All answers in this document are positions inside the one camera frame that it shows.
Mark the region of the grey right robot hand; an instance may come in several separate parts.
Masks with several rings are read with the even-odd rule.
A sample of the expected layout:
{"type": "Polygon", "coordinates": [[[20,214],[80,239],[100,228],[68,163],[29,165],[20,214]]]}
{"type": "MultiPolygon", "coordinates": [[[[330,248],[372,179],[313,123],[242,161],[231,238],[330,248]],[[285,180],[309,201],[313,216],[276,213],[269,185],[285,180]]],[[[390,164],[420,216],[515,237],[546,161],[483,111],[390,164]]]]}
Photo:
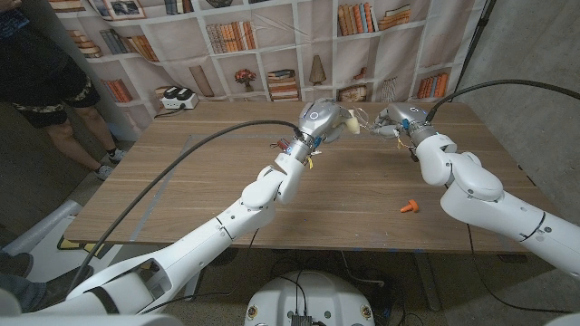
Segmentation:
{"type": "Polygon", "coordinates": [[[427,111],[405,102],[390,103],[375,119],[371,132],[387,138],[394,138],[396,132],[406,135],[414,146],[437,131],[426,121],[427,111]]]}

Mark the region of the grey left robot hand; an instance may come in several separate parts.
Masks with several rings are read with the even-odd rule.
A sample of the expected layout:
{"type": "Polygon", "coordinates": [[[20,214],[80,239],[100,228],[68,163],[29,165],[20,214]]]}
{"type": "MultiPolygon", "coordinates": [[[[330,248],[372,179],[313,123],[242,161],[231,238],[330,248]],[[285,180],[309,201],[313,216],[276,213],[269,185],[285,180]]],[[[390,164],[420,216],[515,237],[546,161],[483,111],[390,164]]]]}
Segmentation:
{"type": "Polygon", "coordinates": [[[345,129],[355,134],[360,132],[353,112],[328,99],[307,103],[299,115],[298,128],[301,136],[290,143],[287,154],[300,162],[304,162],[322,142],[339,139],[345,129]]]}

